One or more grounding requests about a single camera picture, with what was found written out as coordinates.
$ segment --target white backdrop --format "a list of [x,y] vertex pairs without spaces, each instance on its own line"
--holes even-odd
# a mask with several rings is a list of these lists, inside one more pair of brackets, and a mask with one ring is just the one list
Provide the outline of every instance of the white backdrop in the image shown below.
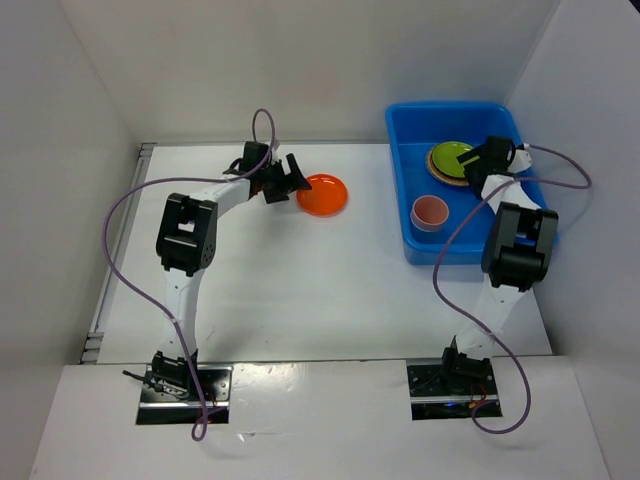
[[[562,238],[536,297],[616,480],[640,469],[638,45],[628,0],[563,0],[509,102],[523,140],[574,155],[595,183],[591,195],[545,189]],[[578,179],[553,159],[538,173]]]
[[104,278],[100,225],[136,148],[60,7],[0,2],[0,478],[27,478]]
[[138,140],[386,138],[399,101],[511,92],[556,0],[60,0]]

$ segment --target green plate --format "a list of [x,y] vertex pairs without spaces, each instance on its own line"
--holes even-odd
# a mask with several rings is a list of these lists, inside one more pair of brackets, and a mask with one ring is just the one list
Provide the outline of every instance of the green plate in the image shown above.
[[473,150],[473,147],[466,143],[441,143],[433,149],[433,164],[445,175],[453,178],[464,178],[464,167],[458,163],[458,156],[469,150]]

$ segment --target small cup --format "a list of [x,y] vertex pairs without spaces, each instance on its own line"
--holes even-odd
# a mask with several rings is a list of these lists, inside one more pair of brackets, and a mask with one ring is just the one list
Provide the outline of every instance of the small cup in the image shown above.
[[418,197],[411,207],[411,223],[423,232],[437,232],[449,218],[449,207],[440,197]]

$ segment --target orange plate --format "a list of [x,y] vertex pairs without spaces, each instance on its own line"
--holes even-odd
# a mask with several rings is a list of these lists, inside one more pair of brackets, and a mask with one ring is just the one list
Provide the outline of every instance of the orange plate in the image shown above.
[[318,173],[307,177],[311,190],[298,190],[298,205],[311,215],[334,215],[347,203],[349,194],[344,183],[332,175]]

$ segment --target blue plastic bin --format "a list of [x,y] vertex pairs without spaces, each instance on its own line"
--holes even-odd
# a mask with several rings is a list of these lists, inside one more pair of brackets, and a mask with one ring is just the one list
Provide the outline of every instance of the blue plastic bin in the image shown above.
[[[398,198],[404,253],[409,263],[433,265],[453,230],[478,204],[471,189],[444,185],[431,176],[426,166],[427,153],[434,145],[451,140],[477,146],[487,135],[510,137],[520,145],[520,135],[504,106],[488,102],[420,102],[392,105],[386,113],[393,172]],[[532,176],[531,169],[522,172]],[[529,197],[541,207],[546,204],[537,184],[522,185]],[[437,195],[449,205],[449,219],[437,233],[425,233],[409,219],[413,202],[422,195]],[[493,223],[494,214],[485,207],[460,233],[445,264],[480,264],[482,250]]]

